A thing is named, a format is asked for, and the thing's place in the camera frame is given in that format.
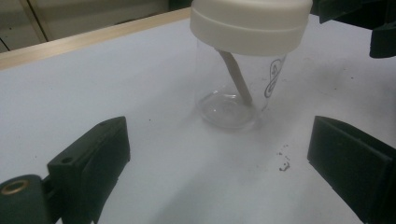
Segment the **wooden strip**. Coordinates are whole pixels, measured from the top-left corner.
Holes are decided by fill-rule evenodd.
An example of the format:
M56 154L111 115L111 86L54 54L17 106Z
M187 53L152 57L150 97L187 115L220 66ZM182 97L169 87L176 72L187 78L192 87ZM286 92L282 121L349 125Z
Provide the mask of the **wooden strip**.
M46 59L51 56L66 53L75 49L88 47L89 45L100 43L108 39L137 33L174 21L184 20L189 16L190 9L184 8L153 17L148 17L142 20L130 21L120 25L84 33L81 35L69 36L63 39L54 40L24 49L16 49L10 52L0 53L0 70L24 63Z

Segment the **cream-colored lid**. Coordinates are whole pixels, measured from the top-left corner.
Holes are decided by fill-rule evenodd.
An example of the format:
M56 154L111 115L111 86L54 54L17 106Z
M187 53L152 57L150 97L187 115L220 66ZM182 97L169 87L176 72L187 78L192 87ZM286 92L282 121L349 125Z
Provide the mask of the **cream-colored lid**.
M216 49L282 55L300 44L311 6L312 0L194 0L190 27Z

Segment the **white table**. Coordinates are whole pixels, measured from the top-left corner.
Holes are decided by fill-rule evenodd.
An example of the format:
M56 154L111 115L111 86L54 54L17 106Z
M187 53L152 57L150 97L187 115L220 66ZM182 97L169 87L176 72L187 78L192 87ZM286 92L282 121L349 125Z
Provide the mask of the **white table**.
M306 154L315 115L396 147L396 58L369 58L370 35L310 16L266 119L244 132L195 110L188 20L5 69L0 182L46 176L47 163L92 126L125 116L132 160L100 223L361 223Z

